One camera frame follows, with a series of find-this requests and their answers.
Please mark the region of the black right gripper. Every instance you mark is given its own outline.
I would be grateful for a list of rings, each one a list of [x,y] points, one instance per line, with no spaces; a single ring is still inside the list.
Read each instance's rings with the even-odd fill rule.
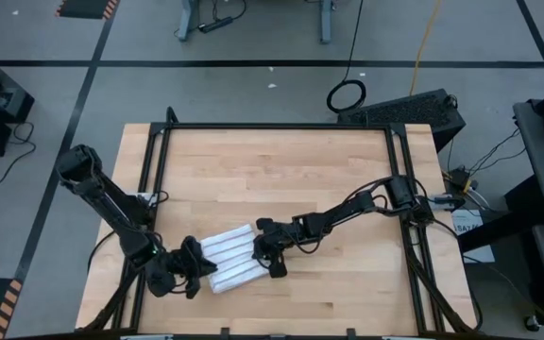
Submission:
[[[287,275],[283,251],[295,246],[301,224],[296,217],[290,223],[276,222],[272,218],[256,220],[257,230],[261,232],[253,240],[252,258],[268,270],[272,279],[283,278]]]

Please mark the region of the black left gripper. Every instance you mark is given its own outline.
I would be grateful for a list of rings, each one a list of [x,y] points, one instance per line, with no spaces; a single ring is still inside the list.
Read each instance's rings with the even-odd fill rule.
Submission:
[[[200,289],[199,279],[216,272],[217,264],[206,257],[194,236],[186,236],[180,248],[171,251],[168,271],[184,278],[184,282],[173,285],[171,293],[193,299]]]

